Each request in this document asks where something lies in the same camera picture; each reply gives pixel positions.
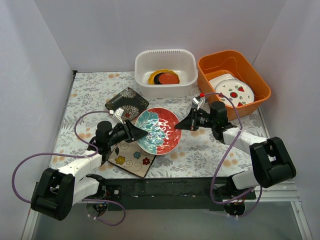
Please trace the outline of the red and teal round plate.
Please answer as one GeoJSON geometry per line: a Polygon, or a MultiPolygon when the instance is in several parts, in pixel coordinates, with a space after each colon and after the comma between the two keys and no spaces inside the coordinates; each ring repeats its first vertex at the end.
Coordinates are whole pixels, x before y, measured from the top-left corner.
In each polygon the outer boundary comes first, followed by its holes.
{"type": "Polygon", "coordinates": [[[179,144],[182,131],[176,129],[178,117],[163,107],[153,107],[142,112],[136,119],[135,126],[148,132],[137,144],[145,152],[152,155],[165,155],[179,144]]]}

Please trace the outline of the yellow dotted scalloped plate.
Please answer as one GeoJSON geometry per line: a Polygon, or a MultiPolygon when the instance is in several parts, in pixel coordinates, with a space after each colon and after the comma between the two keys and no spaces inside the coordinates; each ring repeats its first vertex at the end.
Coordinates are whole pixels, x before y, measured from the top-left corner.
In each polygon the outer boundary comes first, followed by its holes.
{"type": "Polygon", "coordinates": [[[176,76],[179,78],[178,74],[175,73],[175,72],[172,71],[172,70],[169,70],[169,69],[160,69],[160,70],[156,70],[155,72],[153,72],[153,73],[150,74],[150,76],[149,76],[149,78],[148,78],[148,84],[149,84],[149,85],[155,85],[155,84],[154,84],[154,77],[155,77],[155,75],[157,75],[157,74],[159,74],[159,73],[171,73],[171,74],[176,75],[176,76]]]}

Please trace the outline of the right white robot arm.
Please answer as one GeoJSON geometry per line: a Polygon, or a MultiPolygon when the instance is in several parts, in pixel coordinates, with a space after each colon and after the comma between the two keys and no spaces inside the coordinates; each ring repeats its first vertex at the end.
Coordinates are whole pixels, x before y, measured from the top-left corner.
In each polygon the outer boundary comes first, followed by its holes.
{"type": "Polygon", "coordinates": [[[227,109],[223,102],[214,101],[210,112],[192,108],[185,119],[175,125],[178,130],[197,131],[199,128],[211,129],[213,137],[221,143],[235,147],[251,158],[252,168],[233,174],[226,184],[218,190],[223,195],[237,199],[245,190],[261,186],[269,188],[293,179],[297,170],[279,137],[265,138],[240,130],[229,122],[227,109]]]}

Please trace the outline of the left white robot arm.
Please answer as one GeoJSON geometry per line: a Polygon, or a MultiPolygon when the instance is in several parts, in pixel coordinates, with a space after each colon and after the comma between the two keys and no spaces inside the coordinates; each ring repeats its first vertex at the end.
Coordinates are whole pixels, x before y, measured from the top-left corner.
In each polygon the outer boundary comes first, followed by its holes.
{"type": "Polygon", "coordinates": [[[120,142],[132,143],[147,135],[147,131],[130,121],[115,126],[109,121],[99,122],[83,158],[58,169],[47,168],[42,173],[32,195],[31,208],[61,221],[77,202],[85,198],[105,199],[110,192],[106,180],[91,172],[107,161],[113,146],[120,142]]]}

